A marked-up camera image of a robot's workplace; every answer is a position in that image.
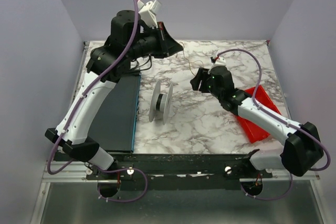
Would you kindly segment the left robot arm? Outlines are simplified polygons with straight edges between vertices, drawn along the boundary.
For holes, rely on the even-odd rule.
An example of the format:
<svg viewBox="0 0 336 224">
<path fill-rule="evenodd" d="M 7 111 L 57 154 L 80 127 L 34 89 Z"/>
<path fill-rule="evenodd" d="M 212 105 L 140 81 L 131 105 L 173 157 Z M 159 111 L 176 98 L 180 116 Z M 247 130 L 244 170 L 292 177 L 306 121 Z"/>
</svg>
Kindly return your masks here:
<svg viewBox="0 0 336 224">
<path fill-rule="evenodd" d="M 45 137 L 72 159 L 109 170 L 115 160 L 88 136 L 89 128 L 107 95 L 131 72 L 131 62 L 140 57 L 164 59 L 183 50 L 167 32 L 163 22 L 149 26 L 138 12 L 122 10 L 111 21 L 111 33 L 103 46 L 95 48 L 78 95 L 64 119 L 49 128 Z"/>
</svg>

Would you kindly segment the grey plastic cable spool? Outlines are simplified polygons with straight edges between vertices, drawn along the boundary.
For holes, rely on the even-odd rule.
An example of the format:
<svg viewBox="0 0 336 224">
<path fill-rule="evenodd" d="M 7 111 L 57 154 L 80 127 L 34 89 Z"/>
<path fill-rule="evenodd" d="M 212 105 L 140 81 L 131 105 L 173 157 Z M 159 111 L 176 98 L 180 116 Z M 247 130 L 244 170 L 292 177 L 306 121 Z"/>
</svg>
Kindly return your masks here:
<svg viewBox="0 0 336 224">
<path fill-rule="evenodd" d="M 162 120 L 163 125 L 166 124 L 173 96 L 173 83 L 170 84 L 167 93 L 161 92 L 161 82 L 157 81 L 153 89 L 151 103 L 149 107 L 149 121 L 154 119 Z"/>
</svg>

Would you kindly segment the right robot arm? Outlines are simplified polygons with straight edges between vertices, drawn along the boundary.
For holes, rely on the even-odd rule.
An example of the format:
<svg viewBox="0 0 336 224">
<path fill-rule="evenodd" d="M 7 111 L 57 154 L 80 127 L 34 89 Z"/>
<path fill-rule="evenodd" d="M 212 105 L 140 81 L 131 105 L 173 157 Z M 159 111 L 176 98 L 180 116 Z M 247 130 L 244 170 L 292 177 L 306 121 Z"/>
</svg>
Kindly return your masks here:
<svg viewBox="0 0 336 224">
<path fill-rule="evenodd" d="M 194 91 L 210 93 L 224 110 L 256 124 L 280 142 L 281 148 L 252 152 L 249 161 L 254 169 L 285 169 L 301 177 L 323 158 L 319 134 L 312 123 L 301 124 L 255 105 L 251 95 L 235 88 L 225 66 L 199 68 L 190 84 Z"/>
</svg>

